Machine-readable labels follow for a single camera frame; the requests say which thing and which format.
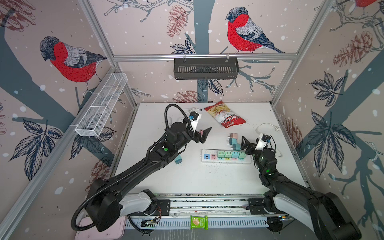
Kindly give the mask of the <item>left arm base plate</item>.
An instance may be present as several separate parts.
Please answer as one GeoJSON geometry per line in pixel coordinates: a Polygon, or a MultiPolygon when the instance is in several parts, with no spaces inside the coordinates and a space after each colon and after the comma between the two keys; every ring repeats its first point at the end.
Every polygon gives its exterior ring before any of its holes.
{"type": "Polygon", "coordinates": [[[170,214],[170,200],[157,200],[153,201],[149,207],[143,212],[145,216],[169,216],[170,214]]]}

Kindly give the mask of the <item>white multicolour power strip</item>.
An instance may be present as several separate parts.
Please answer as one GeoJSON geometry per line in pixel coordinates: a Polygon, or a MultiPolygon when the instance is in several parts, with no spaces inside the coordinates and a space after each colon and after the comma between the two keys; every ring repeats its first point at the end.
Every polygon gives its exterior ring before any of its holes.
{"type": "Polygon", "coordinates": [[[252,156],[246,155],[244,151],[203,149],[200,157],[203,163],[251,164],[253,162],[252,156]]]}

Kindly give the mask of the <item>light green charger plug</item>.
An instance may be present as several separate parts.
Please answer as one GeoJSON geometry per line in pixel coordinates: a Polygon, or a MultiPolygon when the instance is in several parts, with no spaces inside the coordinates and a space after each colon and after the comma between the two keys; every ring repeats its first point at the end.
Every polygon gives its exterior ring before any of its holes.
{"type": "Polygon", "coordinates": [[[245,152],[239,152],[239,159],[244,159],[246,157],[246,153],[245,152]]]}

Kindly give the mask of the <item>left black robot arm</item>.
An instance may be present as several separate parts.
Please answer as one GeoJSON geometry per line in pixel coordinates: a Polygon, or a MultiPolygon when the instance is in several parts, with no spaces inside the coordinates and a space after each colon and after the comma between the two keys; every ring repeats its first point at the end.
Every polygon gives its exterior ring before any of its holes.
{"type": "Polygon", "coordinates": [[[152,213],[157,206],[157,198],[149,190],[128,196],[128,193],[151,174],[166,167],[175,160],[191,141],[204,143],[210,128],[202,133],[197,131],[201,114],[189,114],[177,104],[165,108],[165,132],[146,151],[145,157],[124,172],[104,181],[95,180],[86,200],[74,212],[71,227],[81,232],[97,228],[103,232],[118,218],[137,212],[152,213]]]}

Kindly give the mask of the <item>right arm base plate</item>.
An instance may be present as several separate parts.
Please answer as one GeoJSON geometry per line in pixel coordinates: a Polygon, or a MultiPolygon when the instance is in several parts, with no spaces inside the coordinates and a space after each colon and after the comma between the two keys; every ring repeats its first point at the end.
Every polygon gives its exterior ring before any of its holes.
{"type": "Polygon", "coordinates": [[[251,215],[269,215],[265,210],[264,199],[262,198],[251,198],[248,199],[248,209],[251,215]]]}

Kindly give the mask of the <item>teal charger plug front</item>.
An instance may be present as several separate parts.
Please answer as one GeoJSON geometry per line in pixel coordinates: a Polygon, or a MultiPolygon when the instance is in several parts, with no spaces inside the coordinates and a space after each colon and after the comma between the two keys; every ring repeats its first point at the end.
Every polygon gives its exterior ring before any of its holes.
{"type": "Polygon", "coordinates": [[[238,158],[239,158],[239,155],[240,155],[240,152],[238,152],[238,151],[232,151],[232,156],[231,156],[231,158],[232,158],[232,159],[238,159],[238,158]]]}

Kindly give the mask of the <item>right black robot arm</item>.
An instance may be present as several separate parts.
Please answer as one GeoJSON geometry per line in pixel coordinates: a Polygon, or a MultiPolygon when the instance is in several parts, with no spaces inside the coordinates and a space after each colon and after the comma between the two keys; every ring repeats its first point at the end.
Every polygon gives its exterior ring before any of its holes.
{"type": "Polygon", "coordinates": [[[250,143],[242,137],[241,149],[252,156],[263,186],[264,208],[284,212],[311,229],[319,240],[359,240],[362,233],[348,210],[333,193],[320,193],[291,181],[277,168],[276,150],[268,148],[271,136],[250,143]]]}

